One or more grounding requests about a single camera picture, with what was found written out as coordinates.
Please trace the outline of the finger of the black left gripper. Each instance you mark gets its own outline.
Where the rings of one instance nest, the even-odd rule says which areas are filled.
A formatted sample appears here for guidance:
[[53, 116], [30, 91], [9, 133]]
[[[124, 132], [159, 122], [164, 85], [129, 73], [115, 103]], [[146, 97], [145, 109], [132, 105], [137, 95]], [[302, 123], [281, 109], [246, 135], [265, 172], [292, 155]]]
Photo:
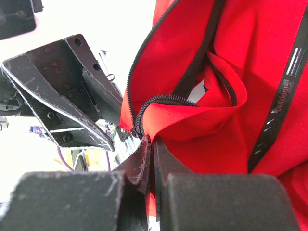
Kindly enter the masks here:
[[97, 118], [119, 124], [122, 96], [103, 72], [82, 34], [46, 44], [26, 52], [36, 69], [60, 94], [84, 85]]

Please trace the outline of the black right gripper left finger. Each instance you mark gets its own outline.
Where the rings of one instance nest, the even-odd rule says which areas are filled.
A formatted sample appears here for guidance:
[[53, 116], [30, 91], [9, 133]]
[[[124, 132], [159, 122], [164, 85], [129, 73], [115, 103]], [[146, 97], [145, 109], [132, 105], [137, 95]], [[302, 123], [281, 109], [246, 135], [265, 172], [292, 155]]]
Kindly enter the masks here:
[[29, 172], [0, 208], [3, 231], [146, 231], [151, 140], [110, 172]]

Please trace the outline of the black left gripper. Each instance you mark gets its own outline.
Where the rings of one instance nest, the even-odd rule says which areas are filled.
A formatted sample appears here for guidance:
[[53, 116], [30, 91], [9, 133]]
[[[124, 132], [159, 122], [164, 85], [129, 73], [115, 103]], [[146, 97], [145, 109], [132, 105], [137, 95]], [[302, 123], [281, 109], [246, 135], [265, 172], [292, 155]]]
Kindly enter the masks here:
[[1, 131], [8, 128], [9, 116], [35, 116], [61, 148], [115, 150], [113, 140], [92, 118], [60, 95], [26, 55], [3, 61], [1, 70], [8, 77], [0, 75]]

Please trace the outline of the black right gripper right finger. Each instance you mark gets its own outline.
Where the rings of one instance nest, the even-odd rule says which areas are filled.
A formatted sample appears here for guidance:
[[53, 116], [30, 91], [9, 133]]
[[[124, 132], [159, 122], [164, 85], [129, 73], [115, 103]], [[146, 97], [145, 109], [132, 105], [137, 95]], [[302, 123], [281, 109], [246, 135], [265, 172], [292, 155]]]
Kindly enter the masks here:
[[156, 218], [163, 231], [297, 231], [284, 187], [268, 175], [202, 175], [154, 141]]

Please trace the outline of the red zip jacket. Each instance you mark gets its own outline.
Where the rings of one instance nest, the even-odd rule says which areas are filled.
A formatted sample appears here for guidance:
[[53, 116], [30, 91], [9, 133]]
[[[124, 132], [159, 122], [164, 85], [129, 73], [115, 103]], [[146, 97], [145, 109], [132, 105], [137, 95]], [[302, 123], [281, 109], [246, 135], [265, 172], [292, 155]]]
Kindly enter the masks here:
[[120, 124], [195, 173], [277, 177], [307, 230], [307, 1], [157, 1]]

